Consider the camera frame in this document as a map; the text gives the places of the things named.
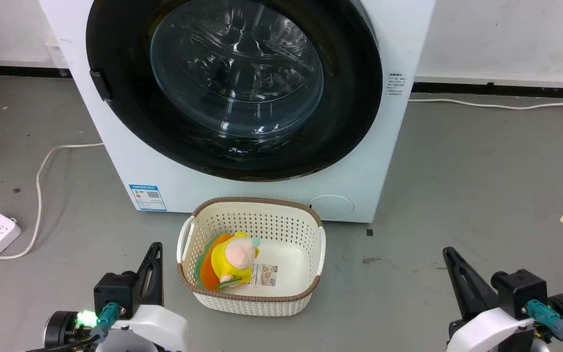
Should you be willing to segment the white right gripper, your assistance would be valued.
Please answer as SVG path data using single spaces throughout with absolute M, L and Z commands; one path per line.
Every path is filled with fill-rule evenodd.
M 517 320 L 496 308 L 498 294 L 455 248 L 445 247 L 442 254 L 462 320 L 469 321 L 453 334 L 448 352 L 489 352 L 533 325 L 533 318 Z

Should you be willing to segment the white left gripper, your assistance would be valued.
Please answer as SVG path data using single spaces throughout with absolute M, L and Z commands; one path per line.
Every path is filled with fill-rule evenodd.
M 139 303 L 134 316 L 119 319 L 97 352 L 187 352 L 186 319 L 164 308 L 163 245 L 154 242 L 138 269 Z

